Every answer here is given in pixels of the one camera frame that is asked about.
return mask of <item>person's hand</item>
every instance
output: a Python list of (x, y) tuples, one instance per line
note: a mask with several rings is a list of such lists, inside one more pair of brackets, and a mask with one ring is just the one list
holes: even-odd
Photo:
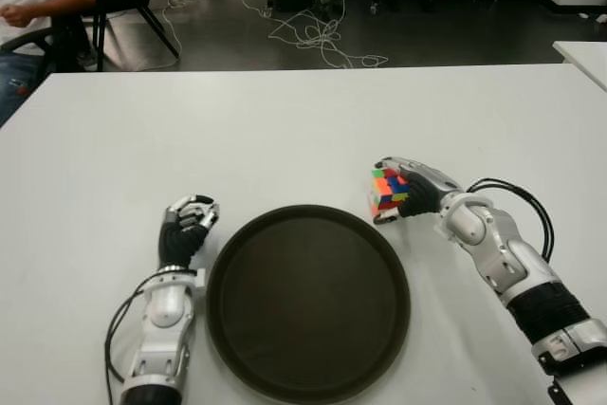
[(0, 7), (0, 17), (4, 18), (9, 26), (26, 28), (34, 19), (28, 7), (21, 5), (5, 5)]

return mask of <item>person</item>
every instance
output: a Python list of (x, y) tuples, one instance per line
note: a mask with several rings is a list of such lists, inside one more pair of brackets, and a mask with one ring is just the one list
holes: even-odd
[[(95, 0), (0, 0), (0, 45), (48, 28), (50, 18), (95, 6)], [(35, 88), (43, 51), (36, 45), (0, 51), (0, 128)]]

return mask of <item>robotic arm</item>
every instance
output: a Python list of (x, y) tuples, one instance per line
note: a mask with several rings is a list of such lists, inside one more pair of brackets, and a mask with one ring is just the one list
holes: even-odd
[(388, 157), (409, 181), (409, 198), (374, 222), (426, 212), (439, 214), (438, 228), (466, 250), (532, 343), (531, 352), (554, 377), (548, 393), (556, 405), (607, 404), (607, 327), (591, 318), (542, 256), (525, 240), (513, 218), (487, 198), (465, 193), (440, 171), (422, 163)]
[(194, 321), (193, 293), (204, 288), (204, 270), (188, 270), (219, 218), (207, 196), (186, 196), (165, 212), (159, 238), (158, 273), (141, 289), (146, 298), (143, 338), (128, 376), (122, 405), (179, 405), (188, 369), (188, 338)]

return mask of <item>white cable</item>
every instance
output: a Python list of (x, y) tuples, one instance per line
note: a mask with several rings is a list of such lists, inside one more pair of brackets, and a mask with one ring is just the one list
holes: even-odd
[[(355, 68), (353, 61), (360, 61), (360, 64), (364, 68), (377, 68), (388, 62), (388, 58), (384, 57), (384, 56), (377, 56), (374, 54), (368, 54), (366, 56), (353, 56), (350, 54), (346, 54), (345, 52), (341, 51), (338, 48), (337, 42), (339, 42), (341, 40), (341, 34), (338, 32), (338, 28), (340, 27), (340, 24), (343, 21), (343, 18), (345, 17), (345, 0), (342, 0), (341, 18), (339, 20), (332, 19), (328, 23), (321, 21), (309, 9), (304, 9), (304, 10), (300, 11), (299, 13), (296, 13), (295, 15), (291, 16), (286, 21), (283, 21), (281, 19), (268, 17), (260, 9), (252, 7), (245, 0), (242, 0), (242, 2), (243, 2), (243, 5), (247, 9), (252, 9), (254, 11), (257, 11), (257, 13), (262, 18), (269, 19), (271, 21), (274, 21), (274, 22), (280, 24), (277, 28), (275, 28), (274, 30), (272, 30), (269, 33), (267, 38), (280, 40), (281, 42), (286, 43), (288, 45), (293, 45), (298, 49), (319, 49), (321, 51), (322, 59), (330, 67)], [(313, 21), (314, 25), (305, 26), (305, 28), (303, 29), (303, 33), (305, 35), (304, 38), (302, 38), (300, 36), (297, 28), (290, 24), (297, 18), (307, 18), (307, 19), (310, 19)], [(293, 32), (293, 35), (295, 37), (294, 41), (287, 40), (278, 35), (278, 32), (281, 31), (283, 28), (287, 28)], [(325, 54), (326, 51), (339, 54), (343, 58), (344, 64), (334, 64), (334, 63), (330, 62), (326, 58), (326, 54)]]
[(173, 25), (173, 23), (171, 22), (171, 20), (169, 20), (169, 18), (167, 17), (167, 10), (168, 9), (182, 9), (186, 5), (188, 5), (188, 3), (194, 2), (194, 1), (196, 1), (196, 0), (168, 0), (167, 1), (167, 6), (164, 9), (162, 9), (162, 18), (169, 25), (169, 28), (171, 28), (171, 32), (173, 34), (173, 37), (175, 38), (175, 41), (177, 42), (177, 44), (179, 46), (179, 50), (177, 52), (178, 56), (175, 58), (175, 60), (172, 61), (170, 64), (159, 65), (159, 66), (152, 66), (152, 67), (149, 67), (149, 68), (142, 68), (142, 69), (139, 69), (139, 70), (135, 70), (136, 72), (161, 70), (163, 68), (169, 68), (170, 66), (174, 66), (175, 64), (177, 64), (179, 62), (179, 60), (181, 59), (181, 53), (183, 52), (183, 45), (181, 44), (181, 41), (177, 37), (177, 34), (175, 32), (175, 26)]

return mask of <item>chair leg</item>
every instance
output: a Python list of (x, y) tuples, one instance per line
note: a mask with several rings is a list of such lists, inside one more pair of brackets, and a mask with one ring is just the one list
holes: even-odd
[(105, 54), (103, 52), (103, 47), (105, 45), (105, 23), (107, 20), (107, 16), (105, 13), (100, 14), (99, 18), (99, 45), (97, 46), (97, 71), (103, 71), (103, 58)]
[(93, 16), (93, 47), (97, 49), (99, 40), (99, 16)]
[(177, 50), (175, 49), (173, 44), (169, 41), (169, 39), (165, 35), (164, 31), (161, 28), (159, 28), (157, 26), (156, 22), (152, 19), (152, 17), (150, 16), (152, 14), (152, 12), (150, 12), (147, 8), (143, 8), (143, 7), (139, 7), (139, 8), (137, 8), (137, 10), (139, 11), (139, 14), (143, 17), (143, 19), (145, 19), (145, 21), (150, 25), (152, 30), (156, 33), (158, 38), (160, 40), (162, 40), (162, 43), (164, 43), (164, 45), (169, 48), (171, 53), (176, 58), (178, 58), (179, 52), (177, 52)]
[(141, 9), (143, 11), (145, 11), (145, 14), (152, 20), (154, 21), (154, 24), (156, 24), (156, 26), (162, 30), (163, 32), (164, 30), (164, 26), (162, 25), (162, 23), (160, 22), (160, 20), (158, 18), (156, 18), (156, 15), (152, 13), (152, 11), (148, 8), (148, 7), (141, 7)]

